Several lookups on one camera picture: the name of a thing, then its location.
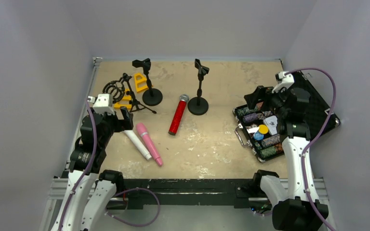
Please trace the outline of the black round-base mic stand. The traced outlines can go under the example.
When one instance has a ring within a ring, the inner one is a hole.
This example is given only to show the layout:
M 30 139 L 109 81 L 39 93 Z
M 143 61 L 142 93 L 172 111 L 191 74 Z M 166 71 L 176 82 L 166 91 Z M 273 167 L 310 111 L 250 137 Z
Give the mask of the black round-base mic stand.
M 206 99 L 202 97 L 202 82 L 204 80 L 205 75 L 209 73 L 209 68 L 206 66 L 203 66 L 200 62 L 200 59 L 195 59 L 195 68 L 198 70 L 198 90 L 197 90 L 197 96 L 193 97 L 188 102 L 188 110 L 190 113 L 201 116 L 205 114 L 209 109 L 209 104 Z

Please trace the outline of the red glitter microphone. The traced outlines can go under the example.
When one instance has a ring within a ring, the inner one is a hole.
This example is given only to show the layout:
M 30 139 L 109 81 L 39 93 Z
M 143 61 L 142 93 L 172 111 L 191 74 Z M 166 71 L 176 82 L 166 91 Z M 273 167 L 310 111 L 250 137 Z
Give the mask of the red glitter microphone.
M 179 97 L 179 102 L 178 102 L 175 114 L 173 116 L 169 131 L 168 131 L 170 135 L 173 135 L 173 136 L 176 135 L 188 101 L 189 101 L 189 96 L 186 94 L 182 94 Z

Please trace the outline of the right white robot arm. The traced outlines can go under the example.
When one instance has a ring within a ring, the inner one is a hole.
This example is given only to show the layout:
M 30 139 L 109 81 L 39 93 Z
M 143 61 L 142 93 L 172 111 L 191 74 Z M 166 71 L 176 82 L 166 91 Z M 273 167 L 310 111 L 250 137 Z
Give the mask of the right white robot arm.
M 277 132 L 288 163 L 288 188 L 274 172 L 258 171 L 259 187 L 272 205 L 272 224 L 279 231 L 317 231 L 329 215 L 321 203 L 311 177 L 310 129 L 305 119 L 311 95 L 302 88 L 258 86 L 244 96 L 250 109 L 262 102 L 262 109 L 277 117 Z

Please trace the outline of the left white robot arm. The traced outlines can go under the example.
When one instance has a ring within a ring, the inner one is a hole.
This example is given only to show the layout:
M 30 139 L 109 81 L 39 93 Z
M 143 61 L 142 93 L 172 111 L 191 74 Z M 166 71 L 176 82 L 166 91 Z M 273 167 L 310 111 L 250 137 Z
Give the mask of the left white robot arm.
M 126 107 L 120 111 L 122 119 L 116 112 L 100 114 L 88 109 L 70 156 L 66 192 L 53 231 L 92 231 L 117 187 L 123 185 L 121 172 L 100 172 L 113 134 L 133 128 L 132 114 Z

